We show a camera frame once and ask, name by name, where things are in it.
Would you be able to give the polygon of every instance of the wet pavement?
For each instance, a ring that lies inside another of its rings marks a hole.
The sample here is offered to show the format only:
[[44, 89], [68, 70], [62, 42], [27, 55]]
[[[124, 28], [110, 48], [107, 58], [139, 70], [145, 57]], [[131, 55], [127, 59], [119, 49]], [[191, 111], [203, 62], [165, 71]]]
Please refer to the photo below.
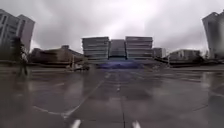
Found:
[[0, 74], [0, 128], [223, 128], [224, 73]]

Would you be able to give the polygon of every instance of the gray cloud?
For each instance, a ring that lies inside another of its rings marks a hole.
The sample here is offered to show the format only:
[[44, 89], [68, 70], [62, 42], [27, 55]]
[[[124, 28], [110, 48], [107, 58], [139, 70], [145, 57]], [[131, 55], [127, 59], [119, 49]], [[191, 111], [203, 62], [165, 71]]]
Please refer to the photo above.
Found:
[[87, 36], [153, 36], [170, 50], [206, 48], [201, 19], [221, 12], [222, 0], [0, 0], [0, 8], [36, 21], [41, 48], [69, 44], [79, 52]]

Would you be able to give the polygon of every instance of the distant building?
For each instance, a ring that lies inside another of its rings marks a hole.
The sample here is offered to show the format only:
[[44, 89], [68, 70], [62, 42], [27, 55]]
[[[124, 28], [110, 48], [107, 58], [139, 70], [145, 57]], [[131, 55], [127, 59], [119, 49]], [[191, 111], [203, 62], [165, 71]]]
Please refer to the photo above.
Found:
[[50, 50], [35, 48], [33, 49], [30, 58], [31, 61], [35, 63], [69, 63], [72, 62], [73, 58], [77, 61], [83, 59], [83, 55], [69, 49], [68, 45], [63, 45], [59, 49]]
[[173, 61], [193, 61], [200, 57], [199, 50], [181, 49], [169, 54], [169, 59]]
[[109, 37], [83, 38], [83, 53], [91, 63], [104, 62], [109, 56]]
[[211, 59], [224, 58], [224, 12], [211, 13], [202, 19]]
[[166, 49], [165, 48], [153, 48], [153, 57], [154, 58], [166, 57]]
[[125, 40], [113, 39], [110, 41], [109, 57], [110, 59], [115, 57], [126, 59]]
[[25, 48], [29, 51], [34, 24], [33, 20], [24, 15], [15, 17], [0, 9], [0, 46], [9, 48], [13, 38], [20, 37]]
[[148, 60], [153, 57], [152, 37], [126, 37], [128, 60]]

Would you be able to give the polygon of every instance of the building facade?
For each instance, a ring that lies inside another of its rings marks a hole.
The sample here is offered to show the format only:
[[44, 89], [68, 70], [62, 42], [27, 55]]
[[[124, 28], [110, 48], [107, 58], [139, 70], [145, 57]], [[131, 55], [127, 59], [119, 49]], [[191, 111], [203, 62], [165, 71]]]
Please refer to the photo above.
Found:
[[83, 53], [89, 62], [107, 61], [109, 57], [109, 37], [83, 38]]
[[153, 57], [154, 58], [166, 57], [166, 49], [165, 48], [153, 48]]
[[9, 48], [13, 38], [20, 37], [27, 51], [30, 43], [35, 22], [24, 15], [15, 17], [0, 9], [0, 46]]
[[224, 12], [211, 13], [202, 19], [211, 59], [224, 58]]
[[169, 54], [169, 59], [172, 61], [194, 61], [200, 57], [199, 50], [181, 49]]
[[110, 59], [114, 57], [126, 59], [125, 40], [113, 39], [110, 41], [109, 57]]
[[128, 60], [149, 60], [153, 57], [152, 37], [126, 37]]
[[63, 45], [58, 49], [41, 50], [33, 49], [30, 59], [34, 63], [70, 63], [82, 60], [84, 56], [81, 53], [75, 52], [68, 45]]

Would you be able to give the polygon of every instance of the person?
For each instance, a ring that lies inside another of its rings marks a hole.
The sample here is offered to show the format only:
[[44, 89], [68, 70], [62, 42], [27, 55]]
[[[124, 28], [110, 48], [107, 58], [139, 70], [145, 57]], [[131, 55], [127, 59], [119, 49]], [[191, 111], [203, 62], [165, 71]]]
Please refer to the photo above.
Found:
[[28, 63], [28, 59], [27, 59], [27, 50], [24, 47], [24, 45], [22, 46], [22, 53], [21, 53], [21, 59], [20, 59], [20, 69], [19, 69], [19, 75], [22, 74], [22, 71], [24, 70], [25, 75], [28, 75], [27, 72], [27, 63]]
[[21, 42], [21, 39], [19, 37], [15, 37], [12, 42], [12, 48], [13, 48], [13, 56], [14, 60], [16, 62], [19, 62], [19, 75], [22, 74], [22, 71], [24, 70], [25, 75], [28, 75], [27, 72], [27, 50], [24, 47], [24, 44]]

